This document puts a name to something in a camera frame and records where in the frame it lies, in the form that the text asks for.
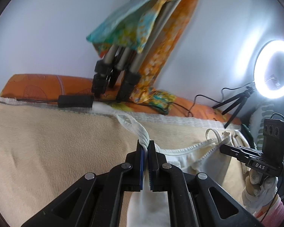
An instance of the ring light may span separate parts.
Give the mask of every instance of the ring light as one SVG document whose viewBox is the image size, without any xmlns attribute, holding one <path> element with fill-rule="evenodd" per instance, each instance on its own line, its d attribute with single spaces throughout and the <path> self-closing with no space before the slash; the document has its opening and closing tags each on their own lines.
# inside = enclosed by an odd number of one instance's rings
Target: ring light
<svg viewBox="0 0 284 227">
<path fill-rule="evenodd" d="M 254 70 L 254 80 L 257 90 L 260 94 L 270 99 L 284 96 L 284 86 L 277 90 L 271 90 L 266 85 L 264 79 L 267 65 L 276 52 L 284 52 L 284 41 L 275 40 L 269 42 L 260 52 Z"/>
</svg>

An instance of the black cable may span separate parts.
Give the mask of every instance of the black cable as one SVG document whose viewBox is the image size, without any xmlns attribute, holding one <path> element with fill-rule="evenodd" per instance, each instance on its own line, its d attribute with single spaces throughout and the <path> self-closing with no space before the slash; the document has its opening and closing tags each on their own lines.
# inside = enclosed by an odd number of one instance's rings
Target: black cable
<svg viewBox="0 0 284 227">
<path fill-rule="evenodd" d="M 193 100 L 192 106 L 191 106 L 190 109 L 188 110 L 188 112 L 191 113 L 191 116 L 192 116 L 192 117 L 193 117 L 193 114 L 192 114 L 192 112 L 191 112 L 191 109 L 195 106 L 195 104 L 196 104 L 196 99 L 197 99 L 198 96 L 203 96 L 203 97 L 205 97 L 205 98 L 207 98 L 207 99 L 209 99 L 209 100 L 212 100 L 212 101 L 214 101 L 214 102 L 217 102 L 217 103 L 223 103 L 223 102 L 218 102 L 218 101 L 216 101 L 216 100 L 214 100 L 214 99 L 211 99 L 211 98 L 208 97 L 208 96 L 196 95 L 196 96 L 195 96 L 195 99 Z"/>
<path fill-rule="evenodd" d="M 183 108 L 184 110 L 188 111 L 187 116 L 189 116 L 189 114 L 191 114 L 191 116 L 193 116 L 192 112 L 191 112 L 189 109 L 187 109 L 186 107 L 184 107 L 184 106 L 182 106 L 182 105 L 180 105 L 180 104 L 178 104 L 178 103 L 175 103 L 175 102 L 169 102 L 169 103 L 167 104 L 167 108 L 166 108 L 167 112 L 168 112 L 169 106 L 170 106 L 171 104 L 175 104 L 175 105 L 177 105 L 177 106 Z"/>
<path fill-rule="evenodd" d="M 251 84 L 251 83 L 253 83 L 254 82 L 254 80 L 253 81 L 251 81 L 251 82 L 249 82 L 249 83 L 246 83 L 246 84 L 244 84 L 244 85 L 242 85 L 242 86 L 240 86 L 240 87 L 237 87 L 237 88 L 233 88 L 233 89 L 231 89 L 231 88 L 223 88 L 223 89 L 221 89 L 221 95 L 222 95 L 222 101 L 221 102 L 218 102 L 218 101 L 216 101 L 216 100 L 214 100 L 214 99 L 211 99 L 210 97 L 208 97 L 208 96 L 204 96 L 204 95 L 196 95 L 195 96 L 195 98 L 194 98 L 194 100 L 193 100 L 193 104 L 192 104 L 192 106 L 190 107 L 190 109 L 189 109 L 189 113 L 191 113 L 191 116 L 193 117 L 193 114 L 192 114 L 192 112 L 191 112 L 191 109 L 195 106 L 195 104 L 196 104 L 196 99 L 197 99 L 197 97 L 198 96 L 203 96 L 203 97 L 205 97 L 205 98 L 207 98 L 207 99 L 209 99 L 209 100 L 212 100 L 212 101 L 214 101 L 214 102 L 216 102 L 216 103 L 223 103 L 224 101 L 225 101 L 225 97 L 224 97 L 224 93 L 223 93 L 223 90 L 224 89 L 229 89 L 229 90 L 236 90 L 236 89 L 240 89 L 240 88 L 243 88 L 243 87 L 245 87 L 246 85 L 249 85 L 249 84 Z"/>
<path fill-rule="evenodd" d="M 39 102 L 39 103 L 53 103 L 53 102 L 58 102 L 58 100 L 50 100 L 50 101 L 39 101 L 39 100 L 35 100 L 35 99 L 16 99 L 17 101 L 30 101 L 30 102 Z M 97 102 L 103 102 L 103 103 L 114 103 L 117 102 L 116 100 L 95 100 Z M 161 107 L 157 107 L 154 105 L 148 105 L 148 104 L 143 104 L 143 103 L 135 103 L 133 101 L 122 101 L 125 103 L 134 103 L 140 106 L 145 106 L 145 107 L 151 107 L 151 108 L 157 108 L 159 109 L 163 114 L 168 113 L 167 110 L 161 108 Z"/>
<path fill-rule="evenodd" d="M 272 118 L 272 117 L 275 116 L 275 115 L 278 115 L 278 116 L 280 116 L 280 117 L 282 117 L 282 118 L 284 119 L 284 116 L 283 116 L 282 114 L 279 114 L 279 113 L 273 113 L 273 114 L 270 116 L 270 118 Z"/>
<path fill-rule="evenodd" d="M 39 101 L 34 99 L 16 99 L 17 101 L 30 101 L 30 102 L 41 102 L 41 103 L 52 103 L 52 102 L 58 102 L 58 100 L 50 100 L 50 101 Z"/>
<path fill-rule="evenodd" d="M 262 220 L 260 221 L 260 223 L 262 223 L 262 221 L 264 220 L 264 218 L 265 218 L 265 217 L 266 217 L 266 215 L 268 214 L 268 211 L 270 210 L 271 206 L 273 205 L 273 202 L 274 202 L 274 200 L 275 200 L 276 196 L 278 195 L 279 190 L 280 190 L 280 189 L 281 189 L 281 187 L 282 187 L 282 184 L 283 184 L 283 181 L 284 181 L 284 161 L 282 162 L 282 165 L 283 165 L 283 173 L 282 173 L 282 179 L 281 179 L 280 186 L 278 187 L 278 190 L 276 191 L 276 194 L 275 194 L 275 196 L 274 196 L 274 198 L 273 198 L 272 202 L 270 203 L 270 205 L 269 205 L 269 207 L 268 207 L 268 209 L 267 209 L 267 211 L 266 211 L 266 213 L 265 213 L 264 217 L 263 217 L 263 218 L 262 218 Z"/>
<path fill-rule="evenodd" d="M 253 83 L 254 81 L 251 81 L 251 82 L 249 82 L 249 83 L 246 83 L 245 85 L 242 85 L 242 86 L 240 86 L 240 87 L 237 87 L 237 88 L 233 88 L 233 89 L 231 89 L 231 88 L 223 88 L 223 89 L 221 89 L 221 94 L 222 94 L 222 102 L 224 102 L 225 101 L 225 98 L 224 98 L 224 93 L 223 93 L 223 90 L 224 89 L 228 89 L 228 90 L 236 90 L 236 89 L 240 89 L 240 88 L 243 88 L 243 87 L 245 87 L 246 85 L 249 85 L 249 84 L 251 84 L 251 83 Z"/>
</svg>

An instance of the floral fabric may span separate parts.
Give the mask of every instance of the floral fabric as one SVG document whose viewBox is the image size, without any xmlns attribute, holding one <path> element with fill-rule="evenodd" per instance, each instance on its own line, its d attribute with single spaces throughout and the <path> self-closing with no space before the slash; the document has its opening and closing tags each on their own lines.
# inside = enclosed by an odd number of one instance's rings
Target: floral fabric
<svg viewBox="0 0 284 227">
<path fill-rule="evenodd" d="M 166 63 L 170 53 L 174 49 L 184 29 L 186 28 L 198 0 L 181 0 L 170 19 L 158 36 L 155 50 L 151 51 L 144 60 L 139 73 L 142 75 L 140 82 L 136 85 L 131 100 L 136 103 L 152 103 L 162 108 L 176 97 L 167 92 L 157 91 L 153 84 Z"/>
<path fill-rule="evenodd" d="M 130 47 L 141 53 L 162 6 L 170 0 L 131 0 L 113 12 L 90 35 L 100 57 L 113 45 Z"/>
</svg>

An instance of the white cloth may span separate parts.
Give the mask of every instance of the white cloth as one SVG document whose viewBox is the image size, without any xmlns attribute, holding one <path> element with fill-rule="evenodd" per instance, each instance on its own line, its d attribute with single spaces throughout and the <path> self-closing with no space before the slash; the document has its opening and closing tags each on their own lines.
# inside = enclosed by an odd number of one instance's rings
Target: white cloth
<svg viewBox="0 0 284 227">
<path fill-rule="evenodd" d="M 149 144 L 149 136 L 146 129 L 128 114 L 118 113 L 117 119 L 123 127 L 138 135 L 139 142 L 147 155 L 145 148 Z M 214 132 L 216 138 L 208 138 L 210 131 Z M 221 144 L 232 145 L 231 134 L 225 131 L 221 136 L 216 129 L 208 129 L 205 137 L 204 142 L 183 149 L 161 149 L 155 144 L 156 151 L 165 154 L 167 162 L 178 166 L 183 172 L 192 174 L 205 172 L 221 184 L 231 157 L 221 154 L 219 147 Z M 204 156 L 198 156 L 198 150 L 205 146 L 209 147 L 209 151 Z M 150 190 L 147 169 L 144 172 L 143 190 L 134 192 L 130 198 L 127 226 L 170 226 L 167 192 L 152 192 Z"/>
</svg>

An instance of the hand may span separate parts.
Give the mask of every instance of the hand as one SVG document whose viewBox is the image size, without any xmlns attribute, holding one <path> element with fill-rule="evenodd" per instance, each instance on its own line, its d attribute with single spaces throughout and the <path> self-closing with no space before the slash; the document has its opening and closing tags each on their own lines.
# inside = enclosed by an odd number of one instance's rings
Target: hand
<svg viewBox="0 0 284 227">
<path fill-rule="evenodd" d="M 269 207 L 277 191 L 276 185 L 278 178 L 266 178 L 260 186 L 261 178 L 261 173 L 251 169 L 249 176 L 245 179 L 245 189 L 242 192 L 242 199 L 246 209 L 252 214 L 260 210 L 264 212 L 265 208 Z"/>
</svg>

